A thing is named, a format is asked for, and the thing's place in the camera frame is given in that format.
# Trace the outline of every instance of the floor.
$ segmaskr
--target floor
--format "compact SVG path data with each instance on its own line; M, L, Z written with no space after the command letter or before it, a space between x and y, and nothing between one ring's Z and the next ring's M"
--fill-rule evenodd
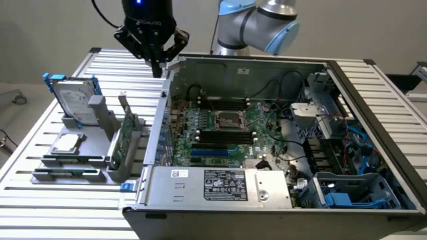
M26 105L16 105L12 102L0 103L0 129L3 129L12 140L20 144L27 133L44 113L54 100L54 95L44 84L10 84L0 83L0 94L20 89L27 97ZM10 156L0 151L0 167Z

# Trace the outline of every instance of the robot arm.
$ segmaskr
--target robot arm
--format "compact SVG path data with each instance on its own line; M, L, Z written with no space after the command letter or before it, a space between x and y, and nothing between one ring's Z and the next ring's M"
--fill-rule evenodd
M279 55L294 42L300 23L296 0L222 0L216 55L248 56L250 47Z
M126 14L124 25L115 38L138 59L152 68L152 76L160 78L163 67L188 44L188 32L178 29L174 19L172 0L122 0ZM175 44L164 50L174 35Z

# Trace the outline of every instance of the white wall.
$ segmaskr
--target white wall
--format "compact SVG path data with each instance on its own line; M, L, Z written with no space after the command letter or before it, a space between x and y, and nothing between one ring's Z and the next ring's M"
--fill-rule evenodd
M120 24L120 1L98 4ZM298 0L296 8L302 30L286 55L370 58L389 73L407 73L415 61L427 61L426 0ZM175 0L174 10L191 33L186 52L208 52L218 0ZM90 0L0 0L0 82L40 83L43 72L72 74L91 47L120 48L112 33Z

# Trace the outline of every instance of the capacitor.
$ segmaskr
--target capacitor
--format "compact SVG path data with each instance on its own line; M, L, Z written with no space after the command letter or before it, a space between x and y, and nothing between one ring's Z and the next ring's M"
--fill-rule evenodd
M270 110L271 110L271 109L270 109L270 107L263 106L263 107L262 107L262 110L263 110L264 113L270 113Z

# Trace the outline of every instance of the white label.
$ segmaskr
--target white label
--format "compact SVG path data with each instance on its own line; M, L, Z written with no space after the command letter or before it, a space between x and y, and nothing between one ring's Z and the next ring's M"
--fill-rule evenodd
M188 170L172 170L171 178L188 178Z
M238 69L238 74L250 74L250 69L247 69L247 68L239 68Z
M84 125L99 124L94 109L90 107L90 93L80 91L62 90L59 95L66 103L64 108L68 108L68 115Z

